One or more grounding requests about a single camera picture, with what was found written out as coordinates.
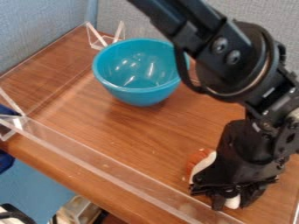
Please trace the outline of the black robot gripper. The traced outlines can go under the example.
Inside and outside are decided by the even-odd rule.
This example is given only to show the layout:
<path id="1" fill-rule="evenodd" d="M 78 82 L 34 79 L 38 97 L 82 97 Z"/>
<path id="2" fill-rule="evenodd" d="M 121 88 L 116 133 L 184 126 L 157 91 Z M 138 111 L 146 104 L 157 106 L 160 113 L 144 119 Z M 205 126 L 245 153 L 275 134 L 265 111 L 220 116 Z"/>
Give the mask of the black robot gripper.
<path id="1" fill-rule="evenodd" d="M 276 182 L 289 158 L 289 120 L 280 126 L 256 130 L 249 120 L 229 122 L 223 130 L 215 162 L 192 178 L 191 195 L 205 194 L 211 209 L 221 211 L 224 196 L 240 195 L 239 206 L 248 207 Z"/>

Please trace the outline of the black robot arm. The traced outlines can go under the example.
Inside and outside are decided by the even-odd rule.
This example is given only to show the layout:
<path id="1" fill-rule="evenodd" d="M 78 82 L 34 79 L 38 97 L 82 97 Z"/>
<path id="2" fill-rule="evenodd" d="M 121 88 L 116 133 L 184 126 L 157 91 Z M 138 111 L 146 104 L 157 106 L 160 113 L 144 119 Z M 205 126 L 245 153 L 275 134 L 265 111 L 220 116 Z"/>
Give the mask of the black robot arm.
<path id="1" fill-rule="evenodd" d="M 191 194 L 211 207 L 248 207 L 299 154 L 299 74 L 259 25 L 228 19 L 204 0 L 128 0 L 173 44 L 181 82 L 245 109 L 216 150 L 191 169 Z"/>

